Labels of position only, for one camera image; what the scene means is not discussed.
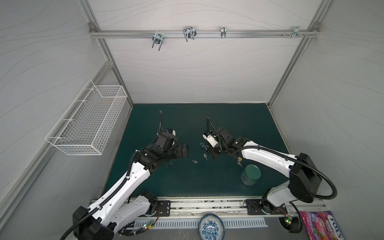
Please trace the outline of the aluminium crossbar rail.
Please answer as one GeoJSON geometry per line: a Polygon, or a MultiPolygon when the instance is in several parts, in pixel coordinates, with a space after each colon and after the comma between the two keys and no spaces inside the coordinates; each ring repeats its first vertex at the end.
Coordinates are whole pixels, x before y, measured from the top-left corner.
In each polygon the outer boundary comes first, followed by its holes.
{"type": "MultiPolygon", "coordinates": [[[[284,38],[282,34],[290,34],[293,30],[229,30],[226,38],[252,39],[252,38],[284,38]]],[[[196,39],[222,39],[221,30],[196,30],[196,39]]],[[[300,30],[302,34],[308,34],[308,38],[317,38],[321,32],[300,30]]],[[[93,39],[151,39],[153,34],[159,33],[164,39],[183,39],[182,30],[149,30],[149,31],[96,31],[90,33],[93,39]]]]}

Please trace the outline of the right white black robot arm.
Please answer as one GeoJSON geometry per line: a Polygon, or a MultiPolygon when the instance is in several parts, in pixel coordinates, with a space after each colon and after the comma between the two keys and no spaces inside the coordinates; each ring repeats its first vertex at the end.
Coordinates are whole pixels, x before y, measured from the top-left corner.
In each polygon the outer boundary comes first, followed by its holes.
{"type": "Polygon", "coordinates": [[[238,162],[247,159],[288,178],[281,185],[268,189],[256,204],[268,212],[294,201],[312,203],[314,199],[332,200],[337,197],[335,184],[304,153],[285,154],[244,137],[234,138],[226,129],[216,129],[210,118],[207,118],[207,130],[203,133],[203,138],[207,141],[208,151],[213,158],[223,154],[236,158],[238,162]]]}

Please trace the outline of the metal U-bolt clamp middle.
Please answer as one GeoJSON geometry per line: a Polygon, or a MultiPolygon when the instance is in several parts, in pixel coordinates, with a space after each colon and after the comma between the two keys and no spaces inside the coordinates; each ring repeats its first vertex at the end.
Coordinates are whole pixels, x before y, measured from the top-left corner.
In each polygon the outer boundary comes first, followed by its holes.
{"type": "Polygon", "coordinates": [[[186,42],[188,42],[189,39],[194,40],[196,35],[197,35],[196,28],[195,27],[186,27],[183,29],[183,34],[184,34],[186,42]]]}

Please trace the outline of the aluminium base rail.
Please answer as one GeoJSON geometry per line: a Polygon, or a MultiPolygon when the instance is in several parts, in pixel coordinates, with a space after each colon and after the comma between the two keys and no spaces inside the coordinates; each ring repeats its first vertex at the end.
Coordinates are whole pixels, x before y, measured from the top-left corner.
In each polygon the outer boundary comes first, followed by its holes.
{"type": "Polygon", "coordinates": [[[295,208],[285,203],[283,211],[277,215],[249,215],[247,199],[260,199],[260,196],[230,197],[158,197],[159,201],[170,201],[170,215],[161,219],[197,219],[206,214],[215,214],[221,219],[278,218],[285,215],[297,216],[295,208]]]}

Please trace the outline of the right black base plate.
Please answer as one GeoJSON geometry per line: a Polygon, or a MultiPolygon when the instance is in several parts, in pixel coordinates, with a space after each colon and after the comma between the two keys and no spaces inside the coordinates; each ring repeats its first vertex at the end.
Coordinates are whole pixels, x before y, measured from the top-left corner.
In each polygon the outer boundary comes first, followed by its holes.
{"type": "Polygon", "coordinates": [[[246,199],[243,203],[243,207],[246,208],[248,215],[283,215],[288,214],[285,205],[275,207],[267,200],[263,199],[246,199]]]}

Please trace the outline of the green table mat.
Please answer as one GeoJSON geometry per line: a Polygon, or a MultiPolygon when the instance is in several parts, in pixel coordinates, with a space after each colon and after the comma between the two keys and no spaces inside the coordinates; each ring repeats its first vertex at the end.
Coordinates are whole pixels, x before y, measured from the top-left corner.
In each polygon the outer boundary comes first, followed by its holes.
{"type": "Polygon", "coordinates": [[[135,196],[147,191],[158,197],[261,196],[267,189],[287,180],[279,172],[258,164],[260,179],[253,186],[243,184],[241,174],[251,161],[243,160],[241,167],[233,157],[224,155],[213,159],[201,148],[207,118],[216,128],[223,127],[234,137],[245,137],[267,148],[287,152],[265,104],[136,104],[106,188],[127,170],[135,150],[144,148],[156,138],[159,122],[176,131],[179,141],[189,146],[189,154],[186,158],[166,162],[135,190],[135,196]]]}

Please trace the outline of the blue white patterned plate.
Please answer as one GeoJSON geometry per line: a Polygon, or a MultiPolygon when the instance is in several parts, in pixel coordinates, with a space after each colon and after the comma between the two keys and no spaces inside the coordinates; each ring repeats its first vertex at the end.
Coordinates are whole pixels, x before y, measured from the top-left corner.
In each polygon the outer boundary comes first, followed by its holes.
{"type": "Polygon", "coordinates": [[[223,221],[214,214],[204,215],[198,222],[198,235],[201,240],[223,240],[225,238],[223,221]]]}

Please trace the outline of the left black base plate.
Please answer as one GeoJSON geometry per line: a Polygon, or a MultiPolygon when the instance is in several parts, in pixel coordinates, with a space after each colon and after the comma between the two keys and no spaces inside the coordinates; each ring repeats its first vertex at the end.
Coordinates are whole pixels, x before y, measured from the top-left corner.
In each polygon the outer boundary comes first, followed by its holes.
{"type": "Polygon", "coordinates": [[[171,211],[171,201],[157,201],[150,204],[146,217],[169,217],[171,211]]]}

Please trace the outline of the metal U-bolt clamp left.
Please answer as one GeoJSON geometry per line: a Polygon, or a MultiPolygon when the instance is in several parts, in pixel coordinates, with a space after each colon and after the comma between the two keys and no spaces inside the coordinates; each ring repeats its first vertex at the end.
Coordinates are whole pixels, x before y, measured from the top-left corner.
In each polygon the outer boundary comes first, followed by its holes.
{"type": "Polygon", "coordinates": [[[153,34],[152,40],[153,40],[152,48],[154,48],[155,45],[158,45],[158,51],[160,51],[162,44],[164,42],[163,35],[161,35],[159,33],[155,33],[155,34],[153,34]]]}

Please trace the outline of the brass padlock with keys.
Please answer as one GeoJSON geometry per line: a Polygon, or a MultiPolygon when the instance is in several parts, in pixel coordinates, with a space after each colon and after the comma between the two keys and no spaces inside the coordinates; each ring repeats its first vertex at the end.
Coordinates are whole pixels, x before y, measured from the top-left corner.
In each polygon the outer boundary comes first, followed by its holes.
{"type": "Polygon", "coordinates": [[[241,166],[242,167],[242,158],[238,158],[238,160],[237,160],[237,164],[239,165],[239,166],[241,166]]]}

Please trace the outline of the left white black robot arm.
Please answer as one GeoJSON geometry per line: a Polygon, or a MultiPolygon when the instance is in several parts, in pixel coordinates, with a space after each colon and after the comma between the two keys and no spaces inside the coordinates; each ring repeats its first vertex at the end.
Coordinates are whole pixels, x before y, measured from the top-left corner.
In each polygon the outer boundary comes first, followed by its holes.
{"type": "Polygon", "coordinates": [[[73,225],[61,239],[73,234],[78,240],[112,240],[116,234],[134,236],[147,231],[148,225],[128,233],[127,226],[140,216],[160,216],[158,198],[145,192],[130,203],[128,199],[164,162],[185,158],[188,151],[187,144],[178,141],[176,131],[165,129],[160,122],[156,139],[135,151],[127,171],[103,196],[73,213],[73,225]]]}

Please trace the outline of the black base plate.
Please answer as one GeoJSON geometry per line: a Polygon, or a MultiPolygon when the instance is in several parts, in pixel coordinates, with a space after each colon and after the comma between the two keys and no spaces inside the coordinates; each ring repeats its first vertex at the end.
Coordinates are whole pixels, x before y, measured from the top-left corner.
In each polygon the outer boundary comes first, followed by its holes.
{"type": "Polygon", "coordinates": [[[157,201],[150,204],[146,217],[169,217],[171,211],[171,201],[157,201]]]}
{"type": "Polygon", "coordinates": [[[243,207],[246,208],[248,215],[283,215],[288,214],[285,205],[275,207],[267,200],[263,199],[246,199],[243,203],[243,207]]]}

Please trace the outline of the metal bolt clamp right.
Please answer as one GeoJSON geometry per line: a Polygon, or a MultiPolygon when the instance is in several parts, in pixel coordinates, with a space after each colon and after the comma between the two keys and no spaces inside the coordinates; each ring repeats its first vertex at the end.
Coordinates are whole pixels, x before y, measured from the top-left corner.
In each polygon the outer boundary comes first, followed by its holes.
{"type": "Polygon", "coordinates": [[[291,38],[291,39],[295,39],[295,38],[308,38],[309,35],[308,34],[302,34],[300,32],[300,28],[299,27],[296,27],[290,34],[286,35],[286,34],[282,34],[282,36],[284,38],[291,38]]]}

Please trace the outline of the small metal bracket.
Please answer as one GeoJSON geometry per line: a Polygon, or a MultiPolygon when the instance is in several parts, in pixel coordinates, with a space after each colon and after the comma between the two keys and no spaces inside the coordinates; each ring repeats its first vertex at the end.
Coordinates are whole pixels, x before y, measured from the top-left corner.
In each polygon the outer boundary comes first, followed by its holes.
{"type": "Polygon", "coordinates": [[[226,27],[221,27],[221,38],[225,39],[227,35],[227,29],[226,27]]]}

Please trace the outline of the metal u-bolt clamp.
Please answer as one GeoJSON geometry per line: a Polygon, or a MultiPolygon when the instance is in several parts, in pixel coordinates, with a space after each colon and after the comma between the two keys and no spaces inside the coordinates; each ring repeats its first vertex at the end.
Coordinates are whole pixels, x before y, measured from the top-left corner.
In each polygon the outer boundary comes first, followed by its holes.
{"type": "Polygon", "coordinates": [[[184,34],[186,42],[188,42],[189,39],[194,40],[196,35],[197,35],[196,28],[195,27],[186,27],[183,29],[183,34],[184,34]]]}
{"type": "Polygon", "coordinates": [[[163,35],[161,35],[159,33],[155,33],[155,34],[153,34],[152,40],[153,40],[152,48],[154,48],[155,45],[158,45],[158,51],[160,51],[162,44],[164,42],[163,35]]]}

